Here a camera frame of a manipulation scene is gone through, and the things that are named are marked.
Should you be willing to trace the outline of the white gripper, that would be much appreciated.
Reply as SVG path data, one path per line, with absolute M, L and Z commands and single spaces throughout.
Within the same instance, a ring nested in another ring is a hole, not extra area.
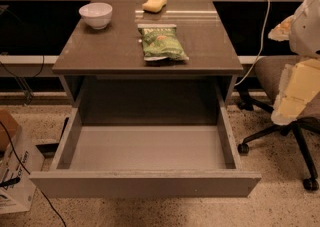
M 268 34 L 274 41 L 288 41 L 292 52 L 301 56 L 320 57 L 320 0 L 304 0 L 291 15 Z M 298 119 L 307 104 L 320 92 L 320 61 L 308 59 L 295 65 L 286 64 L 279 82 L 271 120 L 288 125 Z

